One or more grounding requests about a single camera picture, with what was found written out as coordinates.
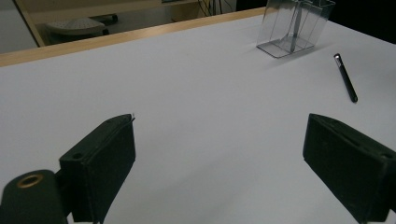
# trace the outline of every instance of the white table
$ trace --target white table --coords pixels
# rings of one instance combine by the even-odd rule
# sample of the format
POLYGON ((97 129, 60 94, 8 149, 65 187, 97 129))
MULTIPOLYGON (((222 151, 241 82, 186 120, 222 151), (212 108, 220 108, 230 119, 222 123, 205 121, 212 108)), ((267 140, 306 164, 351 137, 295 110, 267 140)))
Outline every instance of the white table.
POLYGON ((304 162, 306 122, 339 119, 396 149, 396 47, 328 22, 313 50, 276 60, 255 48, 261 21, 1 67, 0 187, 57 171, 102 121, 135 113, 136 162, 106 223, 356 223, 304 162))

